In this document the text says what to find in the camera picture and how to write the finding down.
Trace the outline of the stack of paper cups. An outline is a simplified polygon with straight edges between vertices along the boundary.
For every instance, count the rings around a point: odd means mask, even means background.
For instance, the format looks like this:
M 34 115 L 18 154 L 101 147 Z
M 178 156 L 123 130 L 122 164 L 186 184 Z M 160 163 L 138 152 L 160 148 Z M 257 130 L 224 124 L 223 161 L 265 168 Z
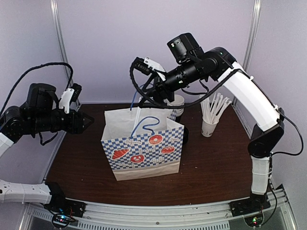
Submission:
M 167 102 L 167 105 L 169 106 L 182 106 L 185 103 L 185 99 L 181 95 L 175 94 L 174 100 L 172 102 L 170 102 L 169 100 L 167 100 L 166 102 Z M 175 111 L 176 111 L 175 121 L 179 123 L 181 120 L 182 114 L 184 112 L 184 109 L 183 108 L 175 109 Z

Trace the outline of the stack of black lids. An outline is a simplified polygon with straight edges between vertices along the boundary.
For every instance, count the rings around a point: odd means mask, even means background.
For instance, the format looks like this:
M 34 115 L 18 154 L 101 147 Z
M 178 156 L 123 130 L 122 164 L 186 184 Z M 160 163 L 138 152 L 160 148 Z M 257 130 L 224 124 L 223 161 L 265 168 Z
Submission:
M 189 130 L 187 127 L 184 127 L 183 145 L 187 144 L 188 140 L 189 140 Z

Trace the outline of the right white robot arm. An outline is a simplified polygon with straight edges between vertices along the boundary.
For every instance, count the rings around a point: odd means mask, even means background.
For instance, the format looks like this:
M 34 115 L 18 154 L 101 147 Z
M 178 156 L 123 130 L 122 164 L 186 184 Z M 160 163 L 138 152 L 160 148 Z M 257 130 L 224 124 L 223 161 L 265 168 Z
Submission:
M 283 111 L 274 105 L 236 59 L 224 48 L 203 51 L 191 33 L 181 34 L 167 43 L 177 67 L 166 71 L 150 59 L 136 58 L 130 70 L 149 76 L 148 83 L 137 88 L 145 101 L 155 108 L 166 108 L 164 100 L 173 101 L 174 93 L 197 80 L 213 79 L 226 87 L 256 121 L 248 152 L 252 159 L 252 186 L 246 200 L 249 211 L 257 211 L 266 196 L 272 149 L 284 134 Z

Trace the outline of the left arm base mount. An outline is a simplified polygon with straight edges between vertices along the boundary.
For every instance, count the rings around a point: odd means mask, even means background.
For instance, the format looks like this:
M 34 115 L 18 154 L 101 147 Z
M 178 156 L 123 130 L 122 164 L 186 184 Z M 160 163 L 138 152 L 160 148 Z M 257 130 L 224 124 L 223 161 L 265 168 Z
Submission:
M 46 207 L 53 211 L 73 217 L 82 218 L 86 204 L 80 201 L 67 199 L 61 187 L 56 182 L 45 183 L 50 189 L 51 200 Z

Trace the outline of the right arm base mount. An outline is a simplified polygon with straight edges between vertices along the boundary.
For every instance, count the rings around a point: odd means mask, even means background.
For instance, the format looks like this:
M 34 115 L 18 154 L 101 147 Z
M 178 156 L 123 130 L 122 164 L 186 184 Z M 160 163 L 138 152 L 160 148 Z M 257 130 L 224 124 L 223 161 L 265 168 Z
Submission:
M 229 203 L 233 217 L 260 212 L 271 207 L 267 191 L 263 195 L 250 193 L 248 198 L 232 201 Z

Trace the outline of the blue checkered paper bag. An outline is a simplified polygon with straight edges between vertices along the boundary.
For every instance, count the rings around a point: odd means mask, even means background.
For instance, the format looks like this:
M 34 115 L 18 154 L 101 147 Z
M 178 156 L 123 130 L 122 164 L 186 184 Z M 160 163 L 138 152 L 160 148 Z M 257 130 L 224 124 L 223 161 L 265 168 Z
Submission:
M 130 107 L 104 116 L 101 144 L 117 181 L 179 172 L 185 127 L 176 109 Z

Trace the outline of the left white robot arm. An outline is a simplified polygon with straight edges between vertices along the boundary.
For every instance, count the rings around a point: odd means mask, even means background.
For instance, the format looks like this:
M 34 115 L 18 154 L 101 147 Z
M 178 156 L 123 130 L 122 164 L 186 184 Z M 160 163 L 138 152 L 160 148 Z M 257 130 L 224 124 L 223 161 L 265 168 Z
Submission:
M 94 118 L 70 108 L 81 90 L 81 85 L 75 83 L 57 97 L 56 87 L 45 83 L 31 84 L 25 103 L 9 107 L 0 117 L 0 153 L 4 154 L 25 135 L 33 138 L 38 135 L 40 144 L 44 146 L 55 137 L 44 141 L 43 132 L 55 136 L 59 131 L 83 133 L 94 123 Z M 0 201 L 47 204 L 59 213 L 69 209 L 69 202 L 57 183 L 20 184 L 1 180 Z

